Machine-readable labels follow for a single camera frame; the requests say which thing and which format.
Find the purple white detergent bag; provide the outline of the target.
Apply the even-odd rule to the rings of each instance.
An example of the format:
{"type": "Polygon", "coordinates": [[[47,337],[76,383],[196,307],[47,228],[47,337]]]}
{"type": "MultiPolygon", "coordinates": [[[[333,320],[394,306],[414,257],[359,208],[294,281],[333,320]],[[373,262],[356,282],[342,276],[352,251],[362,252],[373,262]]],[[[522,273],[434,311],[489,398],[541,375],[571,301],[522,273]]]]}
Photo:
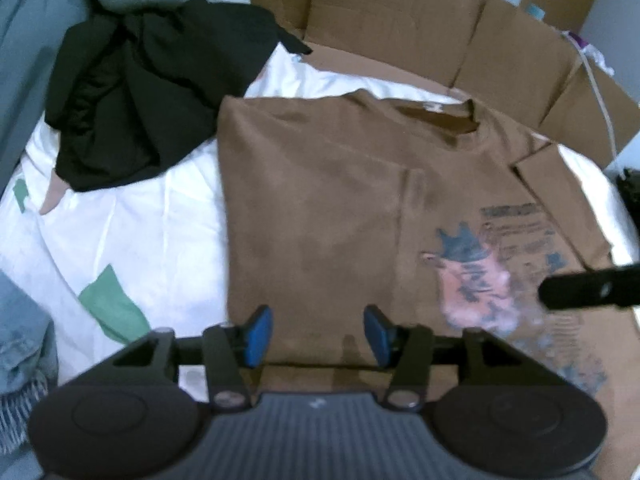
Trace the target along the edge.
{"type": "Polygon", "coordinates": [[[602,70],[602,72],[605,72],[610,77],[614,77],[614,68],[608,66],[608,63],[605,61],[604,54],[598,48],[596,48],[593,44],[590,44],[588,41],[583,40],[570,30],[564,30],[563,34],[565,37],[570,38],[570,40],[577,44],[579,50],[582,51],[585,57],[589,58],[594,64],[596,64],[600,68],[600,70],[602,70]]]}

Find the light blue bottle cap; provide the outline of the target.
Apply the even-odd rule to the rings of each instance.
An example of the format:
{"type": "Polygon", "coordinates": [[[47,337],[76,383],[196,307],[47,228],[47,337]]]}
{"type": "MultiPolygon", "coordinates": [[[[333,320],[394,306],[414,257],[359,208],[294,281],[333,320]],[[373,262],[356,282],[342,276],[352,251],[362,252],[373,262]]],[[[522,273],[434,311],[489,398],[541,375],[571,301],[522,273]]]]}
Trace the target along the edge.
{"type": "Polygon", "coordinates": [[[537,6],[535,3],[529,3],[529,5],[526,6],[525,11],[527,14],[529,14],[533,18],[536,18],[536,20],[538,21],[542,21],[546,16],[546,11],[544,9],[541,9],[541,7],[537,6]]]}

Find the brown printed t-shirt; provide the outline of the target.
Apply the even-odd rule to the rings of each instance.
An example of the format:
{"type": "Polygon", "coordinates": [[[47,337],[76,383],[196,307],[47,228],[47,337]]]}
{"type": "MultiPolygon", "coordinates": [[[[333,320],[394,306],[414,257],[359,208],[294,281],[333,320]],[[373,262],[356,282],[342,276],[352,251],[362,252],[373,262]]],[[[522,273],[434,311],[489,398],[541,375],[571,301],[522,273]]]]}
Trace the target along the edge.
{"type": "Polygon", "coordinates": [[[630,312],[547,314],[544,278],[634,260],[605,235],[559,148],[501,114],[461,104],[225,99],[218,155],[229,241],[228,312],[260,304],[274,330],[262,390],[381,388],[362,327],[457,336],[489,330],[603,404],[597,464],[639,463],[639,332],[630,312]]]}

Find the light blue denim garment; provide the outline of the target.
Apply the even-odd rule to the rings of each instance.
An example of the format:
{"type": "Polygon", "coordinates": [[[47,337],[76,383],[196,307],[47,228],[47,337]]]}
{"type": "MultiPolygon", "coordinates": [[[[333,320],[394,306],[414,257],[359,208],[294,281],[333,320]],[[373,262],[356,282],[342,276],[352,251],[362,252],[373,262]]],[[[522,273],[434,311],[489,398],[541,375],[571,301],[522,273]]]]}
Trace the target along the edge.
{"type": "Polygon", "coordinates": [[[28,443],[34,407],[58,383],[54,325],[45,310],[1,277],[1,477],[37,479],[28,443]]]}

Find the black garment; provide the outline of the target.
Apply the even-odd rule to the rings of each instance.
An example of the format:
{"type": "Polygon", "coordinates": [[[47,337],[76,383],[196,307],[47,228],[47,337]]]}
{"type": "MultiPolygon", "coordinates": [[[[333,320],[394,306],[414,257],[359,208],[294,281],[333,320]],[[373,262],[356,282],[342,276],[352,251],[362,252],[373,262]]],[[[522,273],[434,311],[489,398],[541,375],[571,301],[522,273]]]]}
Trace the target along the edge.
{"type": "Polygon", "coordinates": [[[216,134],[224,98],[244,96],[277,46],[311,51],[246,3],[189,0],[72,26],[44,109],[60,134],[56,175],[76,192],[157,177],[216,134]]]}

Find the grey blue pillow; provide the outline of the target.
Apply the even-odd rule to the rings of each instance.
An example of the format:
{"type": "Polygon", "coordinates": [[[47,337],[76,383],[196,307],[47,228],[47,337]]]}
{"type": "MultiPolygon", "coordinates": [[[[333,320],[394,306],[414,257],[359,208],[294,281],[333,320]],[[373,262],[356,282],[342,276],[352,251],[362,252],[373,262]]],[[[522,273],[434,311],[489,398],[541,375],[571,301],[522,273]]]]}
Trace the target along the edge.
{"type": "Polygon", "coordinates": [[[90,10],[90,0],[1,0],[2,188],[43,112],[66,30],[90,10]]]}

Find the black storage bag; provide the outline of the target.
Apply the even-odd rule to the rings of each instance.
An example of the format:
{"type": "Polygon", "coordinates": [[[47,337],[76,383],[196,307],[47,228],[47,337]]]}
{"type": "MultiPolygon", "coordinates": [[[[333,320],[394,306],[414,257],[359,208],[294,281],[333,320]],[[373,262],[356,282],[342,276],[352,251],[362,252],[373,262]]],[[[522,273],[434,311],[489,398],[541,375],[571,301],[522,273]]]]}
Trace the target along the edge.
{"type": "Polygon", "coordinates": [[[631,220],[640,230],[640,171],[624,168],[615,183],[631,220]]]}

